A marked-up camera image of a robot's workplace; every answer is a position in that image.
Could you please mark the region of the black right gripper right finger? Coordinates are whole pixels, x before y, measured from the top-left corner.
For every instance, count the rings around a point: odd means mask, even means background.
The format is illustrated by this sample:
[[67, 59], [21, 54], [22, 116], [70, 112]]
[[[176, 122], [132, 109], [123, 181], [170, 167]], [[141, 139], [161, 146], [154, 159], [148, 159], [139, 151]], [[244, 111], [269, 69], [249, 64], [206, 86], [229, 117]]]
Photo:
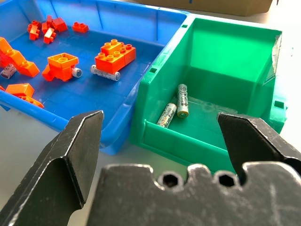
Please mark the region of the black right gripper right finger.
[[301, 153], [263, 119], [248, 115], [218, 113], [217, 121], [231, 164], [240, 181], [246, 181], [246, 162], [277, 161], [301, 173]]

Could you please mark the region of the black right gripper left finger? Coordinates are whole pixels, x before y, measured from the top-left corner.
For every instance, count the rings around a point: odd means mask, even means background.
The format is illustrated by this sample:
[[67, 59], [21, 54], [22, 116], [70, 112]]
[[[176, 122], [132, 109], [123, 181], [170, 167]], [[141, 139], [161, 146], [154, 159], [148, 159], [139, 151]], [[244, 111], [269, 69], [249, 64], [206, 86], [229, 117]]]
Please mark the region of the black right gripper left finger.
[[3, 226], [65, 226], [85, 205], [98, 160], [104, 113], [72, 117], [28, 170], [0, 212]]

